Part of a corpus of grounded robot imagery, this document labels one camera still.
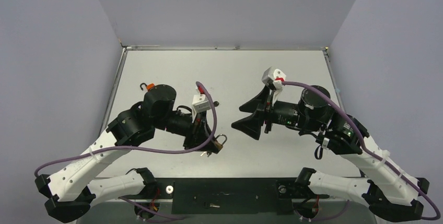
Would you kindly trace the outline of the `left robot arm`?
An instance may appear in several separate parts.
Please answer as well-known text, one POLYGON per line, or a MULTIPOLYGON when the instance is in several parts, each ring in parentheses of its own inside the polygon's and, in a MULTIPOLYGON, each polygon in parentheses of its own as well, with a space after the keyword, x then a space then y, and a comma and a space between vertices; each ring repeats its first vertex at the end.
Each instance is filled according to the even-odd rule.
POLYGON ((46 197, 46 212, 69 223, 92 207, 128 195, 149 198, 159 190, 148 168, 135 168, 122 176, 99 179, 98 175, 132 150, 153 139, 156 130, 184 137, 182 154, 194 151, 218 153, 222 145, 215 138, 217 121, 207 123, 207 112, 215 102, 206 88, 196 83, 197 94, 189 113, 175 106, 176 90, 169 85, 149 85, 142 101, 117 115, 99 137, 79 156, 65 158, 58 172, 42 174, 35 170, 35 184, 46 197))

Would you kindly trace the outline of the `small brass padlock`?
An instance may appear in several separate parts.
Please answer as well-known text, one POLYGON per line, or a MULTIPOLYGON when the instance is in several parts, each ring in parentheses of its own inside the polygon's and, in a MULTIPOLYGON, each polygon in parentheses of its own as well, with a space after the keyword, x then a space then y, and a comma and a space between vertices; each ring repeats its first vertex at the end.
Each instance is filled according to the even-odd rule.
POLYGON ((209 146, 206 150, 202 152, 201 157, 206 156, 210 157, 212 154, 218 154, 224 147, 224 144, 227 142, 228 137, 225 134, 218 134, 213 140, 212 144, 207 144, 209 146))

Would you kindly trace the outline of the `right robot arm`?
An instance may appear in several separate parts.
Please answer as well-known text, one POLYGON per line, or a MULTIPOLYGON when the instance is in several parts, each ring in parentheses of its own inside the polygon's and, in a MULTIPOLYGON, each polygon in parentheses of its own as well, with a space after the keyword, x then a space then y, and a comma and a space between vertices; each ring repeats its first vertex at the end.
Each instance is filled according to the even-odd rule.
POLYGON ((301 196, 328 195, 367 207, 389 222, 420 220, 424 206, 418 200, 427 193, 429 182, 403 172, 390 154, 377 146, 367 129, 354 117, 330 104, 329 92, 321 86, 304 89, 297 103, 275 100, 268 87, 240 106, 248 117, 232 123, 232 128, 259 139, 272 126, 282 125, 311 135, 319 147, 332 151, 360 169, 360 178, 344 178, 303 168, 294 182, 301 196))

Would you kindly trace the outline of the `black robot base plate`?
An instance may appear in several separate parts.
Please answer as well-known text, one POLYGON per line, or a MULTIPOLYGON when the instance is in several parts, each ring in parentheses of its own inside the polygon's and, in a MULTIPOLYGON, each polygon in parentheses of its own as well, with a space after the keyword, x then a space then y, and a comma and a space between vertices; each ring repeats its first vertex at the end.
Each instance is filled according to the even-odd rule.
POLYGON ((171 200, 174 215, 291 214, 296 201, 317 199, 295 178, 158 178, 146 193, 129 199, 171 200), (204 208, 210 202, 220 208, 204 208))

